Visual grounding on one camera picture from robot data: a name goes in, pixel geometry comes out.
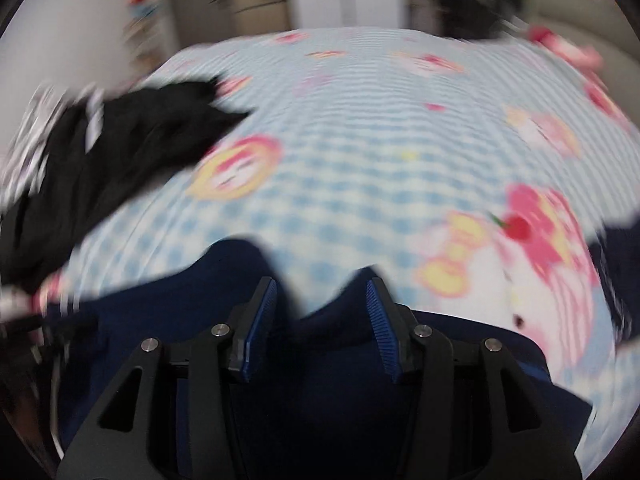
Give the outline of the navy blue garment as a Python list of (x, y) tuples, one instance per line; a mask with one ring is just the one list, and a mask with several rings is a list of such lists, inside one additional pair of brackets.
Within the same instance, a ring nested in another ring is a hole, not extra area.
[[(294, 318), (280, 278), (246, 240), (213, 244), (192, 266), (167, 278), (50, 309), (47, 324), (61, 351), (62, 376), (52, 396), (64, 455), (140, 342), (180, 344), (227, 321), (264, 276), (278, 286), (277, 318), (231, 414), (232, 463), (212, 479), (417, 479), (402, 452), (401, 410), (367, 314), (367, 284), (378, 274), (358, 271), (331, 302)], [(483, 323), (411, 311), (419, 322), (460, 339), (500, 339), (526, 370), (551, 382), (533, 341)], [(591, 408), (564, 391), (576, 411), (565, 424), (575, 454)], [(177, 479), (193, 479), (186, 455), (186, 390), (179, 390), (177, 400)]]

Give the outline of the small folded navy garment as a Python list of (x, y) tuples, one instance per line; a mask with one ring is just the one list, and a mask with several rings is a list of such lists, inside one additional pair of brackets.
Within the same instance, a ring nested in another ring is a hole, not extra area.
[(629, 226), (604, 226), (588, 245), (618, 346), (639, 337), (639, 240), (639, 218), (635, 218)]

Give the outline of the blue checkered cartoon bedsheet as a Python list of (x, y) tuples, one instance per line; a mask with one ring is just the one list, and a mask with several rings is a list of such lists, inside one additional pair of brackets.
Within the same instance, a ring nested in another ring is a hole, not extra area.
[(50, 303), (73, 313), (230, 236), (262, 248), (299, 315), (376, 266), (408, 306), (533, 339), (593, 407), (576, 457), (595, 471), (639, 404), (639, 348), (618, 345), (587, 249), (638, 214), (636, 127), (518, 39), (294, 30), (184, 49), (148, 84), (217, 75), (250, 116), (88, 235)]

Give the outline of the black garment with white stripes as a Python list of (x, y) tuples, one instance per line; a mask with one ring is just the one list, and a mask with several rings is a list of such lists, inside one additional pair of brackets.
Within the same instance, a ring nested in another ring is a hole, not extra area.
[(38, 188), (1, 220), (1, 283), (32, 295), (73, 249), (154, 180), (195, 166), (248, 117), (216, 105), (218, 80), (185, 80), (116, 96), (88, 139), (86, 103), (65, 107), (43, 147)]

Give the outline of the white garment pile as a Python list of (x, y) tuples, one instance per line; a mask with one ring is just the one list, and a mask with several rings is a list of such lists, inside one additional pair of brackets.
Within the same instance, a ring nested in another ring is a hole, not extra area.
[(64, 110), (79, 104), (88, 120), (85, 151), (99, 139), (103, 124), (105, 91), (95, 84), (80, 91), (40, 84), (28, 102), (20, 128), (9, 146), (8, 157), (1, 165), (1, 210), (8, 210), (24, 194), (35, 194), (46, 172), (44, 154), (53, 127)]

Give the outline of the grey padded headboard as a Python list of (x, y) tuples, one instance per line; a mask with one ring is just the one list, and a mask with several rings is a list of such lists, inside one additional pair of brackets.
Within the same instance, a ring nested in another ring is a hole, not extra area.
[(578, 46), (593, 46), (603, 58), (601, 77), (614, 86), (639, 83), (639, 39), (611, 0), (525, 0), (531, 25), (546, 26)]

